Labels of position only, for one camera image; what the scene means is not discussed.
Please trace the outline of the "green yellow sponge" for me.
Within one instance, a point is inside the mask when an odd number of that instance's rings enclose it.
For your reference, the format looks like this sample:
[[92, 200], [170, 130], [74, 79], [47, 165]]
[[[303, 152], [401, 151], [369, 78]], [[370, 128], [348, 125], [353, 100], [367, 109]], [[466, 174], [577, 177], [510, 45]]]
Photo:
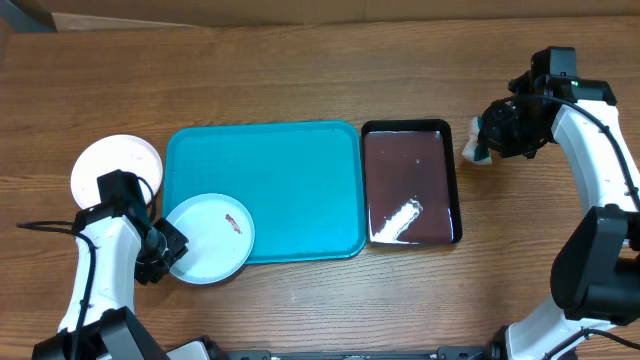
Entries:
[[491, 165], [490, 150], [486, 145], [479, 143], [479, 133], [481, 118], [475, 117], [471, 121], [469, 128], [469, 141], [464, 146], [462, 156], [469, 162], [476, 165]]

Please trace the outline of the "light blue plate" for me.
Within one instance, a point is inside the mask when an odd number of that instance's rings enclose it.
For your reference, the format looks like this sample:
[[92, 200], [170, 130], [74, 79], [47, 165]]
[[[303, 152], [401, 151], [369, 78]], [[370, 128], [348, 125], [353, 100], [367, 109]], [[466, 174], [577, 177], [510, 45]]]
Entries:
[[249, 211], [236, 199], [208, 193], [175, 207], [166, 220], [187, 238], [187, 252], [171, 266], [177, 279], [196, 285], [230, 279], [253, 249], [255, 227]]

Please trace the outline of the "white plate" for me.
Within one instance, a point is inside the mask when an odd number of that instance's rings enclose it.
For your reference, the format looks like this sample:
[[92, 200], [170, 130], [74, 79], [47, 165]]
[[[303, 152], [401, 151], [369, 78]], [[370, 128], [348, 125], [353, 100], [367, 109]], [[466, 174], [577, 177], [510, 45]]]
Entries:
[[114, 170], [131, 172], [140, 180], [142, 194], [150, 204], [163, 180], [159, 153], [146, 140], [126, 134], [102, 138], [87, 147], [76, 160], [70, 177], [72, 196], [81, 208], [100, 203], [97, 178]]

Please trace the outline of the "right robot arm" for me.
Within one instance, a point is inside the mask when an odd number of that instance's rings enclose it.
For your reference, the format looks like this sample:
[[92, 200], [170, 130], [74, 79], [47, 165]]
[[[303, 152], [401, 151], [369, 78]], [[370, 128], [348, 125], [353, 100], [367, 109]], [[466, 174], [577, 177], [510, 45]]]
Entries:
[[535, 157], [554, 143], [564, 152], [578, 190], [583, 219], [556, 256], [551, 295], [525, 319], [502, 327], [487, 359], [572, 359], [593, 335], [639, 318], [639, 170], [624, 141], [617, 99], [605, 81], [577, 74], [576, 51], [548, 47], [531, 68], [510, 81], [510, 96], [475, 118], [465, 158]]

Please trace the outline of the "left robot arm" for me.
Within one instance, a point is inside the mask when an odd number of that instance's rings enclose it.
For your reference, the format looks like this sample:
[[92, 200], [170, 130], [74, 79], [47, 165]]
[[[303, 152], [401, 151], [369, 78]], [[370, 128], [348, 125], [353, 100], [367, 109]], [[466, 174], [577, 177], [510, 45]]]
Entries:
[[97, 180], [99, 204], [73, 222], [30, 229], [69, 234], [78, 248], [72, 297], [58, 333], [35, 359], [204, 359], [220, 353], [207, 337], [164, 351], [134, 314], [136, 284], [158, 282], [187, 252], [187, 239], [144, 199], [144, 180], [115, 170]]

